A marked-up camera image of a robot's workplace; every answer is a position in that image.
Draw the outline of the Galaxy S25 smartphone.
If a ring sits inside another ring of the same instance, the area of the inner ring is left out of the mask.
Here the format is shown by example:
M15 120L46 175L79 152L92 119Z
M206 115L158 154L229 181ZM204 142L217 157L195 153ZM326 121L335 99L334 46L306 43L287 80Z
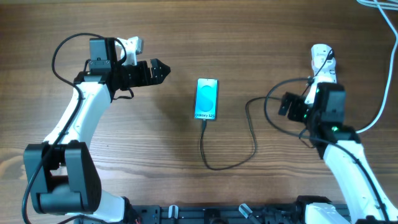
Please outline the Galaxy S25 smartphone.
M215 120L218 100L218 80L199 78L195 96L195 119Z

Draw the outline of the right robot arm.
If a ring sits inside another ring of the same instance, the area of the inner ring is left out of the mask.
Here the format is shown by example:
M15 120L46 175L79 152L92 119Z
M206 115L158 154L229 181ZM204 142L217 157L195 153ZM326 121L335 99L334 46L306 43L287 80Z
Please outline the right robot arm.
M285 93L279 114L305 124L308 140L337 180L352 222L397 223L397 208L373 174L358 134L343 123L345 99L342 85L319 83L311 105Z

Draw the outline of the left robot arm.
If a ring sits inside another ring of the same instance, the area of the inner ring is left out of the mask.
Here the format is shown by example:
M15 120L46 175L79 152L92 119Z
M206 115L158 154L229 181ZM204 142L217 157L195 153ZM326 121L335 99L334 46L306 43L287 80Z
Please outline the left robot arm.
M70 82L72 98L60 121L40 144L23 154L28 184L22 199L39 214L63 215L67 221L140 223L141 216L126 197L102 189L91 158L90 143L110 104L133 98L133 88L161 84L171 69L160 60L139 61L140 37L120 39L90 34L90 57Z

